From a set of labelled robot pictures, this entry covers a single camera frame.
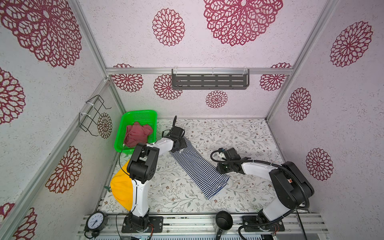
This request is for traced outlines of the round pressure gauge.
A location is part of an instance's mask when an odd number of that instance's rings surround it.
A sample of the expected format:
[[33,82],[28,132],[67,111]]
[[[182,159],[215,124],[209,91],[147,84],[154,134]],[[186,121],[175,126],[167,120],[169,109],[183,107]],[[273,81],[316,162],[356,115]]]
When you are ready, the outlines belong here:
[[88,240],[96,239],[108,224],[108,216],[102,211],[92,213],[86,221],[84,236]]

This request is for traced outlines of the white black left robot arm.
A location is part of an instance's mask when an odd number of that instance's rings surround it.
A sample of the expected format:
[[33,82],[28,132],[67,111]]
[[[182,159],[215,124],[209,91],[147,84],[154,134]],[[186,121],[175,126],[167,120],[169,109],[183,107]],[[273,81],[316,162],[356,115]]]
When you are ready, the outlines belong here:
[[133,184],[133,206],[130,212],[136,217],[149,213],[148,192],[154,177],[158,158],[168,152],[175,153],[187,147],[185,130],[173,126],[166,135],[154,144],[138,144],[127,166]]

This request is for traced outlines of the maroon tank top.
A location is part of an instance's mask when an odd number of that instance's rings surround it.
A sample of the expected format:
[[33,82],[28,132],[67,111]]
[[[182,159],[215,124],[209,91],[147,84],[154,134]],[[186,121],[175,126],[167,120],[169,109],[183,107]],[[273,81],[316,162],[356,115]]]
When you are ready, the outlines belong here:
[[139,143],[146,144],[148,137],[154,132],[150,125],[141,125],[139,122],[128,125],[126,130],[124,144],[129,148],[134,148]]

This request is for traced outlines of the blue white striped tank top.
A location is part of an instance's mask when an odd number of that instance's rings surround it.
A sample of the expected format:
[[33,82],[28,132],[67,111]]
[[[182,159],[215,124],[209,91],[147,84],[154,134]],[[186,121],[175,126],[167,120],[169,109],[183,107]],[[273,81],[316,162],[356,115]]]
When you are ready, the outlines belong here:
[[184,138],[186,148],[171,153],[172,157],[199,187],[204,196],[211,200],[229,182],[230,176],[222,175]]

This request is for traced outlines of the grey wall shelf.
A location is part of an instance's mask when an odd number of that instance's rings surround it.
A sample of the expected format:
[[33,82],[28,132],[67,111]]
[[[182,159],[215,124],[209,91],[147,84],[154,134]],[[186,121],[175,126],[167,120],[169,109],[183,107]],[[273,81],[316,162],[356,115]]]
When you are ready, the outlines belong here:
[[171,84],[174,90],[246,90],[250,75],[178,73],[172,69]]

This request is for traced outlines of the green plastic basket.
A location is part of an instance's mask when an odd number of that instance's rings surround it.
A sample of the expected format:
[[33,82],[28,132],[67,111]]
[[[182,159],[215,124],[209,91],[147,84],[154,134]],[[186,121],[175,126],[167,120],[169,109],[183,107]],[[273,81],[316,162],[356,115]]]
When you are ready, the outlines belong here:
[[139,143],[155,143],[157,116],[154,110],[131,111],[123,114],[114,143],[116,152],[129,155]]

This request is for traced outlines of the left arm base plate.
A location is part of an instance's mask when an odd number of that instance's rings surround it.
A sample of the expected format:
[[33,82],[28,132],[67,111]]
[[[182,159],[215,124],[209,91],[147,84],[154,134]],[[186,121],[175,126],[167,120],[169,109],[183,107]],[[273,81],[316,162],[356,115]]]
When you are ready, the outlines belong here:
[[163,231],[163,217],[126,216],[121,232],[124,234],[161,233]]

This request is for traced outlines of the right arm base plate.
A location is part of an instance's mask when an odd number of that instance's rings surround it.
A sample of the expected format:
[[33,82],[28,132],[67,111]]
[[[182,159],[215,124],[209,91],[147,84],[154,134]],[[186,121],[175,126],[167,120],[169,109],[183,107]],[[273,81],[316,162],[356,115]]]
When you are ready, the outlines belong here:
[[257,215],[242,216],[245,232],[284,232],[285,226],[282,219],[274,221],[264,220]]

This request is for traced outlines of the yellow hat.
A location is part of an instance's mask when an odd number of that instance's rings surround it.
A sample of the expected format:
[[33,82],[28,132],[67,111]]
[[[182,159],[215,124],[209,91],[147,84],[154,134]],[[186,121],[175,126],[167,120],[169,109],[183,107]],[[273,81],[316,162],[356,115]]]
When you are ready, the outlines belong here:
[[125,174],[123,170],[119,170],[111,180],[111,190],[117,202],[127,211],[131,211],[134,202],[134,187],[129,175]]

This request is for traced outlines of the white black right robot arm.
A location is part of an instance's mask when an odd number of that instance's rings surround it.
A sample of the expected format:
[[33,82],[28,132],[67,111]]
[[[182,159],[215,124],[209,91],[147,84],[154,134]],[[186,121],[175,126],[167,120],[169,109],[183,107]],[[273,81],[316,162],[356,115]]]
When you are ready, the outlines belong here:
[[261,224],[269,224],[281,220],[295,210],[308,210],[310,197],[314,188],[304,177],[299,168],[292,162],[281,165],[250,157],[241,157],[234,148],[220,148],[210,155],[217,163],[220,174],[239,173],[257,176],[272,183],[277,197],[258,213]]

